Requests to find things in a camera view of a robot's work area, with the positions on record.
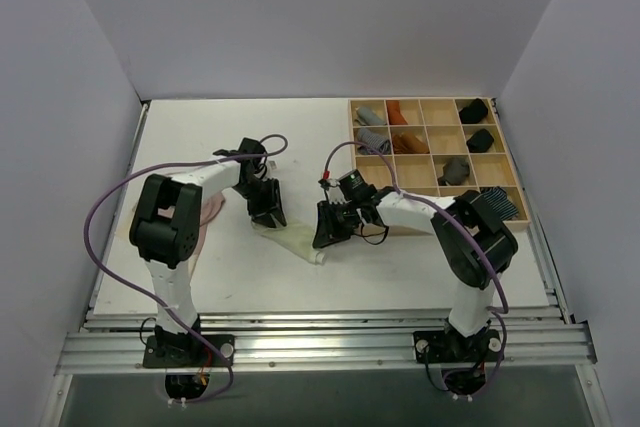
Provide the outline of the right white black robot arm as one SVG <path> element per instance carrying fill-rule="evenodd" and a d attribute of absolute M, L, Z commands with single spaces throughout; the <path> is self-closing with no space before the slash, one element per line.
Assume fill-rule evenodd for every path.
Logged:
<path fill-rule="evenodd" d="M 316 206 L 313 247 L 345 242 L 367 224 L 384 230 L 408 228 L 436 237 L 458 285 L 444 335 L 444 347 L 455 359 L 469 358 L 480 347 L 479 332 L 489 321 L 493 298 L 502 312 L 509 304 L 501 276 L 518 251 L 518 243 L 481 193 L 430 197 L 385 187 L 366 187 L 342 201 L 321 200 Z"/>

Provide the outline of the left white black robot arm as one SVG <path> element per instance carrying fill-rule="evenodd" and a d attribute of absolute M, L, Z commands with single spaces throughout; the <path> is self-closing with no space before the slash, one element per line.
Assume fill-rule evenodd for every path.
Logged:
<path fill-rule="evenodd" d="M 247 202 L 251 221 L 275 229 L 287 225 L 279 181 L 266 174 L 267 150 L 243 138 L 236 150 L 218 150 L 211 160 L 172 175 L 152 174 L 143 184 L 129 231 L 144 259 L 154 295 L 161 301 L 154 335 L 179 366 L 194 364 L 202 352 L 188 263 L 200 237 L 203 205 L 226 189 Z"/>

